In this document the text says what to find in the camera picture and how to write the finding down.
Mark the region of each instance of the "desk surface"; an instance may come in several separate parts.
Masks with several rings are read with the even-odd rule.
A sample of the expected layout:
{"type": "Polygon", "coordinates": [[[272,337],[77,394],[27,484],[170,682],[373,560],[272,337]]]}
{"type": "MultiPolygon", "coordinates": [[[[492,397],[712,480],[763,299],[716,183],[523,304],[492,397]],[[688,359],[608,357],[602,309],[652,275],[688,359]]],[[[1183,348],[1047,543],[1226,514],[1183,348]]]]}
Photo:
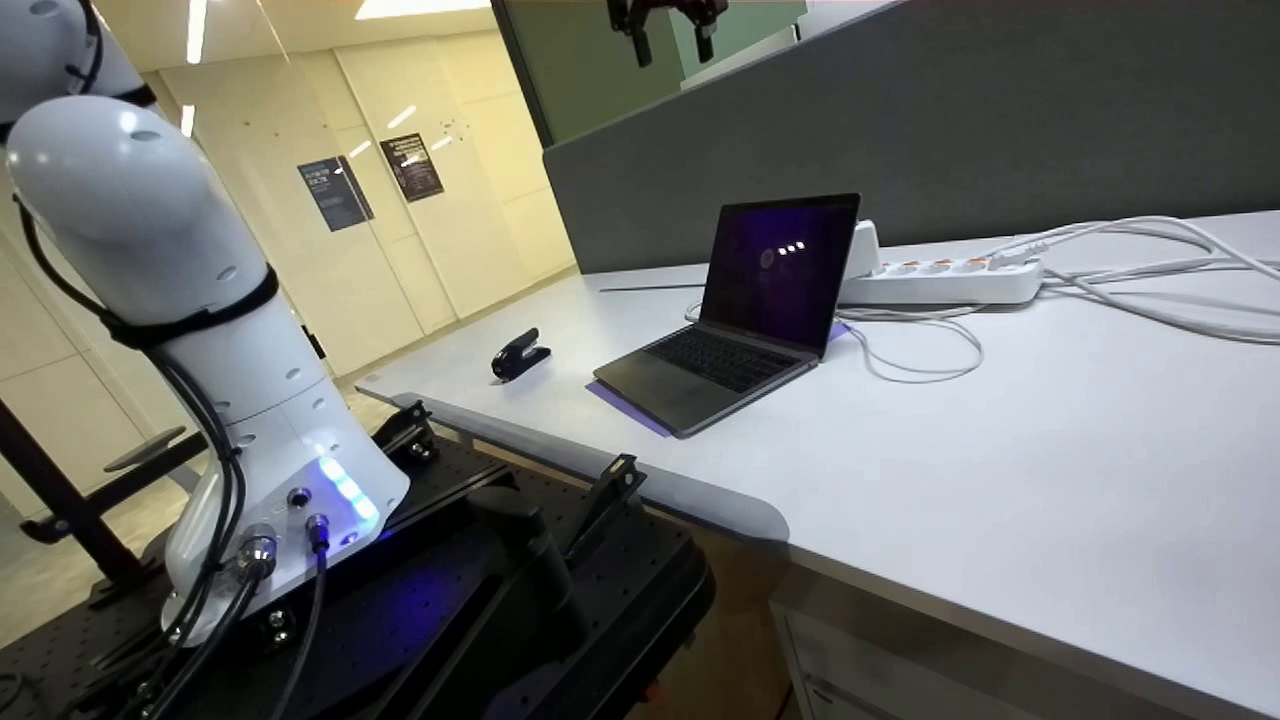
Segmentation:
{"type": "MultiPolygon", "coordinates": [[[[1203,225],[1235,250],[1280,256],[1280,213],[1203,225]]],[[[1153,259],[1154,250],[1100,240],[1058,252],[1064,263],[1118,256],[1153,259]]],[[[964,380],[882,386],[862,371],[860,343],[836,337],[812,376],[672,441],[593,397],[588,380],[685,323],[699,297],[602,287],[688,281],[699,268],[563,275],[373,367],[358,387],[418,397],[449,425],[574,472],[636,454],[654,506],[1280,714],[1277,348],[1038,299],[964,319],[986,348],[964,380]],[[533,323],[556,357],[494,386],[492,354],[533,323]]],[[[1158,287],[1280,299],[1257,275],[1158,287]]],[[[948,337],[871,337],[917,363],[964,357],[948,337]]]]}

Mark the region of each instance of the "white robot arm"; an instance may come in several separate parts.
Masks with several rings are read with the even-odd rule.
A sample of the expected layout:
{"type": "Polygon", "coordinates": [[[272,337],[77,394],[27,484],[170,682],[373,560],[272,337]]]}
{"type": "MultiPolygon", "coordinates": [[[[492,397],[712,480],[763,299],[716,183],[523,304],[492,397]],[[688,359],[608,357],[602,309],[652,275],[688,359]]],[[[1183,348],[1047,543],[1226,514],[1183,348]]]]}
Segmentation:
{"type": "Polygon", "coordinates": [[[275,563],[241,609],[251,613],[313,576],[307,524],[328,529],[323,560],[338,563],[381,536],[409,480],[349,416],[202,158],[162,116],[107,102],[107,75],[128,86],[130,67],[101,75],[107,96],[66,96],[58,73],[10,61],[14,50],[55,67],[82,61],[77,9],[0,3],[0,110],[14,116],[6,172],[110,332],[150,357],[225,454],[225,472],[193,491],[162,554],[162,627],[184,623],[175,638],[202,643],[245,590],[233,574],[241,541],[256,541],[275,563]]]}
{"type": "Polygon", "coordinates": [[[150,104],[150,89],[101,29],[89,0],[0,3],[0,145],[14,116],[53,96],[150,104]]]}

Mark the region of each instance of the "laptop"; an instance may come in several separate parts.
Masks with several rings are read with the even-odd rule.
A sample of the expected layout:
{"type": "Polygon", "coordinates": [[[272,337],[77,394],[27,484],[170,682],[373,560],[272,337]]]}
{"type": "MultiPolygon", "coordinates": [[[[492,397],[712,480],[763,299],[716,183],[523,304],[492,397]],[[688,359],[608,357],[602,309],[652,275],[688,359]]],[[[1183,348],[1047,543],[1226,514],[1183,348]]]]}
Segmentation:
{"type": "Polygon", "coordinates": [[[723,203],[699,317],[602,367],[594,386],[693,435],[804,376],[826,354],[860,195],[723,203]]]}

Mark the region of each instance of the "white power strip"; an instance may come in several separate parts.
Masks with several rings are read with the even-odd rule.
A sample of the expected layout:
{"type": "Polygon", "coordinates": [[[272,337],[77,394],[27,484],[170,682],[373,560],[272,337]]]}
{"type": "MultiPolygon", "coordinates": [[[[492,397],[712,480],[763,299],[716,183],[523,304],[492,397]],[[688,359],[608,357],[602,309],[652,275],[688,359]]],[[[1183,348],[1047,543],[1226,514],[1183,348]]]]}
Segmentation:
{"type": "Polygon", "coordinates": [[[875,309],[1017,309],[1038,297],[1038,263],[990,259],[990,256],[951,256],[951,259],[875,259],[875,225],[856,230],[856,263],[846,263],[838,286],[838,304],[875,309]]]}

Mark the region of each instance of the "laptop keyboard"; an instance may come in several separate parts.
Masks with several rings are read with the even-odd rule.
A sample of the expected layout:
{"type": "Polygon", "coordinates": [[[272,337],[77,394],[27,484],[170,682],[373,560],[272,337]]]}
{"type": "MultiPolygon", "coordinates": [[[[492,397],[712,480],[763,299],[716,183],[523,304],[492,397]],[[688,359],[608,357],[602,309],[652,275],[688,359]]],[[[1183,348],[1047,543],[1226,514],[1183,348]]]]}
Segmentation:
{"type": "Polygon", "coordinates": [[[652,354],[730,394],[758,387],[763,380],[772,380],[779,367],[791,363],[791,357],[748,348],[712,332],[679,332],[660,340],[652,354]]]}

